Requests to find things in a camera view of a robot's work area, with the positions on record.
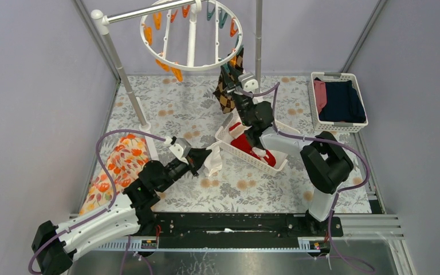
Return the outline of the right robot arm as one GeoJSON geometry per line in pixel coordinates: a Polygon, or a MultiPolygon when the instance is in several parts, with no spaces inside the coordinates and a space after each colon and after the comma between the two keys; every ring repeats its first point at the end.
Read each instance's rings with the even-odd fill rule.
{"type": "Polygon", "coordinates": [[[342,144],[326,131],[316,137],[300,137],[281,132],[275,125],[271,103],[254,102],[258,82],[251,73],[242,73],[227,63],[221,66],[223,89],[234,101],[241,123],[246,126],[246,140],[255,149],[298,156],[315,191],[307,210],[305,227],[320,236],[328,229],[336,193],[353,170],[353,162],[342,144]]]}

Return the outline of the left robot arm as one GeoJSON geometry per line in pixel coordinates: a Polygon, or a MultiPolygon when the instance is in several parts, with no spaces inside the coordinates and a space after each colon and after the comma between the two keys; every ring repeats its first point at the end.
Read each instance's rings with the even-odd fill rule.
{"type": "Polygon", "coordinates": [[[212,170],[217,155],[213,148],[192,148],[166,165],[151,160],[109,203],[58,225],[42,223],[32,242],[29,272],[62,274],[80,257],[109,241],[126,235],[149,235],[156,225],[151,207],[159,202],[158,193],[188,172],[198,176],[202,167],[212,170]]]}

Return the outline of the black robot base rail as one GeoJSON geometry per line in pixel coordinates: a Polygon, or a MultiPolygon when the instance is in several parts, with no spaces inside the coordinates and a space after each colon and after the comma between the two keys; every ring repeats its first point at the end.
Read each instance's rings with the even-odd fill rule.
{"type": "Polygon", "coordinates": [[[299,249],[344,235],[340,218],[318,222],[305,214],[171,213],[134,234],[152,237],[161,249],[299,249]]]}

